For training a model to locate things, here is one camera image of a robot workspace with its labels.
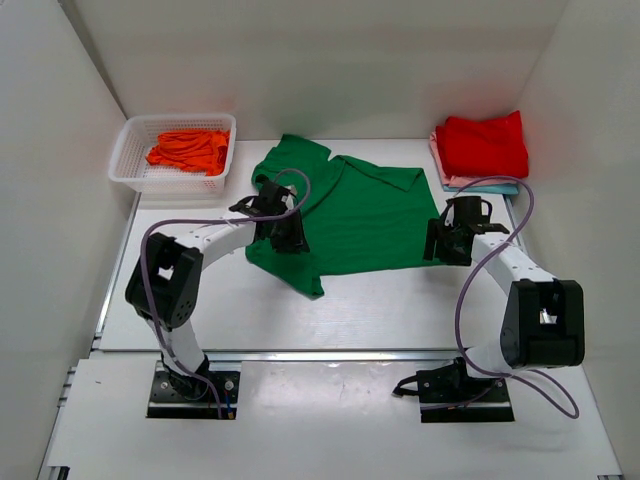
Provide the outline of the green t shirt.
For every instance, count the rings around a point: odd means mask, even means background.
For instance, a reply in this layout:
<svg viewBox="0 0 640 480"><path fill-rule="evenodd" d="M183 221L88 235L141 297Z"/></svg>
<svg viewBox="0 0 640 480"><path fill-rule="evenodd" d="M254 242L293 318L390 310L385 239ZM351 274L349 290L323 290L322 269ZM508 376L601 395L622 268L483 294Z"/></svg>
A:
<svg viewBox="0 0 640 480"><path fill-rule="evenodd" d="M310 195L301 209L309 252L280 254L266 240L245 250L297 292L320 298L325 276L427 265L427 226L439 212L423 169L377 166L285 134L252 175Z"/></svg>

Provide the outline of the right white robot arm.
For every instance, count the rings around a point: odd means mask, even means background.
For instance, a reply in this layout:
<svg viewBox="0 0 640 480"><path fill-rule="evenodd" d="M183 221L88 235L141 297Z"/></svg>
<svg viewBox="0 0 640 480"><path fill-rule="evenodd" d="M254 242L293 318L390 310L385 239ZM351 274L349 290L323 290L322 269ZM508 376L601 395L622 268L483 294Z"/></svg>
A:
<svg viewBox="0 0 640 480"><path fill-rule="evenodd" d="M585 357L584 293L575 280L561 280L513 243L509 230L491 221L479 196L447 201L428 222L424 258L447 266L473 266L454 307L454 336L461 367L448 376L449 391L471 400L484 379L514 377L537 368L580 365ZM507 297L494 340L466 348L461 333L463 303L472 281L487 272Z"/></svg>

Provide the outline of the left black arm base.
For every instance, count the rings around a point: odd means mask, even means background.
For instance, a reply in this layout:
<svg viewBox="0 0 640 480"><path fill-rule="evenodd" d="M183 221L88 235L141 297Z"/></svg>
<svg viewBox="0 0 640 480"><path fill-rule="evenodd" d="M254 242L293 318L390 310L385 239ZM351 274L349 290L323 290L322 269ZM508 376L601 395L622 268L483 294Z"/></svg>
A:
<svg viewBox="0 0 640 480"><path fill-rule="evenodd" d="M157 361L147 402L146 417L151 419L235 420L240 363L209 363L209 381L215 397L205 382L171 373Z"/></svg>

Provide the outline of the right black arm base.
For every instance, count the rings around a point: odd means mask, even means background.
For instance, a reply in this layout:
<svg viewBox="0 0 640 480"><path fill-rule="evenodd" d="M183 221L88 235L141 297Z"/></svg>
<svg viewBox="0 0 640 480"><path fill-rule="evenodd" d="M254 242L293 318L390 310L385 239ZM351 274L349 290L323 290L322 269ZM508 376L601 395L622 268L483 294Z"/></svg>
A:
<svg viewBox="0 0 640 480"><path fill-rule="evenodd" d="M471 377L461 357L435 369L417 370L400 380L392 395L416 397L423 424L515 421L505 381Z"/></svg>

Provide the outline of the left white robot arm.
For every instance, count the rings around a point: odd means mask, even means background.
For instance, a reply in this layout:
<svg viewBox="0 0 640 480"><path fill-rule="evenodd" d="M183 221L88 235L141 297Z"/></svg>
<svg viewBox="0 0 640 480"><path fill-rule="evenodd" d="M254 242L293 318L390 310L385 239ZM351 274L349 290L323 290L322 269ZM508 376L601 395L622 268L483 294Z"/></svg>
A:
<svg viewBox="0 0 640 480"><path fill-rule="evenodd" d="M266 176L259 191L175 237L157 228L143 236L139 260L125 290L126 302L153 331L170 386L188 401L218 395L210 362L199 346L190 318L204 270L226 255L265 241L276 254L308 253L300 204L293 185Z"/></svg>

